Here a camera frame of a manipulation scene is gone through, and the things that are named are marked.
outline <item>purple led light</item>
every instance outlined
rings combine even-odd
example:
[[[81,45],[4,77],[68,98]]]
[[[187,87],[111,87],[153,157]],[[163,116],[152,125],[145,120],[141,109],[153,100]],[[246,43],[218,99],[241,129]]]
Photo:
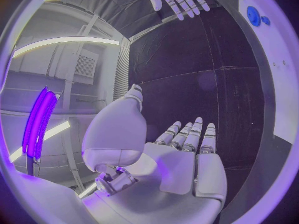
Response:
[[[41,128],[42,121],[47,113],[47,110],[52,102],[53,97],[55,97],[55,94],[52,91],[49,91],[45,98],[43,99],[38,112],[35,115],[29,141],[28,141],[28,148],[27,148],[27,156],[33,158],[35,156],[35,146],[38,138],[38,134]]]
[[[28,145],[29,142],[29,137],[30,137],[30,133],[31,133],[31,129],[32,129],[32,124],[35,118],[36,113],[38,112],[38,109],[43,101],[43,99],[45,98],[46,94],[48,92],[48,88],[45,87],[39,94],[38,98],[35,101],[35,104],[31,110],[30,116],[28,118],[27,121],[27,125],[25,128],[25,132],[24,132],[24,137],[23,137],[23,153],[26,152],[26,147]]]
[[[57,104],[57,101],[58,101],[58,99],[56,98],[56,96],[54,96],[52,98],[50,106],[48,107],[48,109],[46,111],[44,119],[41,123],[41,127],[40,127],[39,134],[38,134],[38,142],[36,144],[36,149],[35,149],[35,159],[36,160],[40,159],[40,157],[41,157],[41,149],[42,149],[43,139],[45,136],[45,132],[46,132],[50,117],[53,113],[53,110],[54,110],[56,104]]]

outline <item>purple light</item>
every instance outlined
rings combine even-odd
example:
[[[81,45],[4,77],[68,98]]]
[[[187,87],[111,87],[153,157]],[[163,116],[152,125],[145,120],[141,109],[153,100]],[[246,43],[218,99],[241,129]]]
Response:
[[[27,148],[27,156],[31,158],[35,156],[35,147],[42,126],[42,121],[44,120],[53,98],[56,98],[55,94],[52,91],[47,92],[34,117]]]
[[[23,153],[26,152],[26,147],[27,147],[28,142],[29,142],[29,137],[30,137],[30,133],[31,133],[34,118],[35,118],[36,113],[38,112],[38,109],[39,109],[43,99],[45,98],[47,92],[48,92],[48,88],[45,87],[41,91],[41,93],[39,94],[38,98],[35,101],[35,104],[34,104],[32,110],[31,110],[31,113],[30,113],[30,116],[28,118],[27,125],[26,125],[26,128],[25,128],[24,137],[23,137],[23,149],[22,149]]]
[[[36,144],[36,149],[35,149],[36,150],[36,152],[35,152],[35,159],[36,160],[40,159],[40,157],[41,157],[41,149],[42,149],[42,143],[43,143],[44,135],[45,135],[50,117],[53,113],[53,110],[54,110],[56,104],[57,104],[57,101],[58,101],[58,99],[56,98],[56,96],[54,96],[52,98],[50,106],[48,107],[48,109],[46,111],[44,119],[41,123],[41,128],[40,128],[39,135],[38,135],[38,142]]]

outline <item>cable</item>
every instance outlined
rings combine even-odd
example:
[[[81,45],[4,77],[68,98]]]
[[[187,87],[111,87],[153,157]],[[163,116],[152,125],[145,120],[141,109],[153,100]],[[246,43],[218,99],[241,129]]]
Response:
[[[40,165],[39,165],[39,163],[38,163],[38,162],[36,162],[36,161],[34,161],[34,163],[38,165],[38,175],[37,175],[37,177],[39,177]]]

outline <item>vent grille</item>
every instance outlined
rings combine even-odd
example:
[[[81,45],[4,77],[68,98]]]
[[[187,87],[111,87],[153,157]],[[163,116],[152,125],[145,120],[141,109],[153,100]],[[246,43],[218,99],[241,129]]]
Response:
[[[124,96],[129,88],[129,54],[130,41],[123,37],[120,43],[120,52],[117,60],[113,100]]]
[[[93,78],[95,73],[96,61],[86,56],[79,56],[75,74]]]

